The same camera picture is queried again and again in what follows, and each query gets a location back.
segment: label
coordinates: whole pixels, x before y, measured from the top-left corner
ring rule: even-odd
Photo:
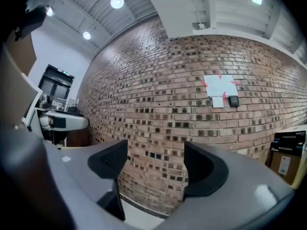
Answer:
[[[292,151],[292,148],[283,148],[283,147],[278,147],[280,150],[287,150],[287,151]]]
[[[62,158],[62,160],[63,160],[63,162],[65,163],[65,162],[70,161],[71,159],[70,159],[70,157],[65,156],[65,157]]]
[[[282,156],[282,160],[280,162],[279,169],[278,169],[279,174],[287,175],[289,165],[290,165],[290,160],[291,160],[290,157]]]

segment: floor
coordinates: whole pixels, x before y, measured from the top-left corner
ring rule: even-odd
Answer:
[[[149,215],[131,206],[123,200],[121,203],[125,211],[125,222],[135,228],[139,228],[141,230],[151,230],[164,221],[164,219]]]

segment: brick wall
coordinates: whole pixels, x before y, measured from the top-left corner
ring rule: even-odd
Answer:
[[[212,107],[203,75],[232,74],[240,106]],[[158,17],[125,32],[91,63],[80,109],[93,143],[129,140],[121,193],[170,214],[188,174],[184,141],[265,161],[277,130],[307,120],[307,71],[285,54],[244,38],[171,41]]]

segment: gray surface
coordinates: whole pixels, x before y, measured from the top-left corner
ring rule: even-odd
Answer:
[[[114,181],[101,179],[96,175],[87,165],[88,158],[116,143],[118,141],[102,143],[86,148],[59,150],[62,158],[67,156],[71,159],[65,162],[69,174],[94,202],[98,202],[107,191],[112,191]]]
[[[135,230],[94,203],[69,175],[56,146],[45,142],[48,162],[56,185],[69,208],[77,229]]]
[[[267,184],[278,201],[293,194],[288,184],[259,161],[217,147],[206,150],[226,162],[226,182],[210,196],[187,198],[157,230],[235,229],[267,212],[254,196],[257,185]]]

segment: black device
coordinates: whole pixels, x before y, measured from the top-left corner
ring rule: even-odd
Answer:
[[[15,27],[15,41],[19,38],[23,39],[32,31],[41,27],[46,17],[46,7],[38,6],[32,11],[24,10],[20,18],[16,21]]]
[[[232,107],[240,106],[239,98],[236,95],[229,96],[228,98],[229,98],[230,106],[232,106]]]

